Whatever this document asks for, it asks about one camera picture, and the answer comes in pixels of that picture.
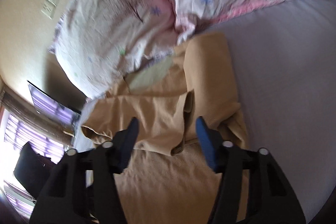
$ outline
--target tan cloth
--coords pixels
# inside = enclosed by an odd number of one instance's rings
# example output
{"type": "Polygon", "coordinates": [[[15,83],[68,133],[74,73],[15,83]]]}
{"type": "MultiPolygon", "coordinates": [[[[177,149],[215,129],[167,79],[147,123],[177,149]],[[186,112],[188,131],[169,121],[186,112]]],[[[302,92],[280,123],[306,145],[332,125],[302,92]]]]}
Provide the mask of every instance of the tan cloth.
{"type": "Polygon", "coordinates": [[[120,80],[97,102],[82,131],[100,144],[137,117],[135,148],[171,155],[180,152],[185,142],[197,140],[199,116],[226,140],[247,147],[230,53],[221,33],[199,35],[176,47],[167,75],[148,88],[131,92],[120,80]]]}
{"type": "MultiPolygon", "coordinates": [[[[198,143],[174,157],[136,149],[128,168],[115,175],[129,224],[205,224],[221,174],[205,163],[198,143]]],[[[238,220],[245,218],[248,179],[243,176],[238,220]]]]}
{"type": "MultiPolygon", "coordinates": [[[[135,112],[143,124],[137,147],[142,144],[149,151],[133,150],[124,173],[115,175],[129,224],[207,223],[221,175],[213,173],[199,144],[193,143],[197,115],[203,115],[223,138],[246,147],[246,130],[225,37],[220,34],[195,37],[176,48],[169,67],[160,66],[168,73],[154,81],[157,77],[148,77],[146,70],[137,73],[140,78],[150,80],[149,87],[138,80],[128,86],[122,80],[107,93],[105,100],[97,103],[85,123],[94,131],[83,128],[86,136],[101,143],[125,129],[135,112]],[[194,95],[193,101],[188,100],[190,96],[187,98],[190,94],[194,95]],[[235,135],[226,130],[224,123],[235,135]],[[187,143],[183,152],[167,156],[176,145],[182,148],[179,145],[183,139],[187,143]]],[[[244,175],[238,220],[245,218],[247,196],[248,177],[244,175]]]]}

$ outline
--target tv screen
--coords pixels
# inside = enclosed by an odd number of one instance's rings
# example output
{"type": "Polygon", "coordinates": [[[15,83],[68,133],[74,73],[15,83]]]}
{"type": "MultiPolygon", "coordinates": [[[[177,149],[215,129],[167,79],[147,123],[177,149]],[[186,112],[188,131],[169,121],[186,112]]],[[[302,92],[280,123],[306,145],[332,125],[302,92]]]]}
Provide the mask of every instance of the tv screen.
{"type": "Polygon", "coordinates": [[[79,112],[61,105],[29,81],[28,86],[37,112],[65,127],[75,126],[80,117],[79,112]]]}

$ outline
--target black chair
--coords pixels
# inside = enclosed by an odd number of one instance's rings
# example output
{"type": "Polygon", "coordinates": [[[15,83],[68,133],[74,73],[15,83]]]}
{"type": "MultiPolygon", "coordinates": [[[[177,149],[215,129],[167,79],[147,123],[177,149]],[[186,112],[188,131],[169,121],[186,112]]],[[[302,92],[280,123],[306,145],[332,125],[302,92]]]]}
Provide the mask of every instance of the black chair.
{"type": "Polygon", "coordinates": [[[14,176],[28,193],[37,199],[55,165],[49,158],[35,153],[30,143],[27,142],[22,147],[14,169],[14,176]]]}

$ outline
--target cream wall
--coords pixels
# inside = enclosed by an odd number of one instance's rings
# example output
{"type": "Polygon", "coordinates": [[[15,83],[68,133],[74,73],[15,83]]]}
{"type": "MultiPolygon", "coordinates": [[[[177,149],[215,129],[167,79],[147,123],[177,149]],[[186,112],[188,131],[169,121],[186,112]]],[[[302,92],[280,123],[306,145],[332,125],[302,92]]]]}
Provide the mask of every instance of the cream wall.
{"type": "Polygon", "coordinates": [[[70,83],[55,57],[47,53],[68,0],[60,0],[52,20],[41,12],[43,1],[0,0],[0,75],[29,102],[27,80],[60,102],[79,107],[84,95],[70,83]]]}

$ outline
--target mattress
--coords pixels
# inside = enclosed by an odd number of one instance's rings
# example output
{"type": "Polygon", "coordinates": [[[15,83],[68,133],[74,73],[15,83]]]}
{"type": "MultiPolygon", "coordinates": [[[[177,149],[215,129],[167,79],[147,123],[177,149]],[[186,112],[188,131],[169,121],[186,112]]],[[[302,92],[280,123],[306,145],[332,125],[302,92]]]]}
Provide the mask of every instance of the mattress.
{"type": "Polygon", "coordinates": [[[308,223],[336,185],[336,0],[294,0],[211,31],[227,37],[251,150],[271,151],[308,223]]]}

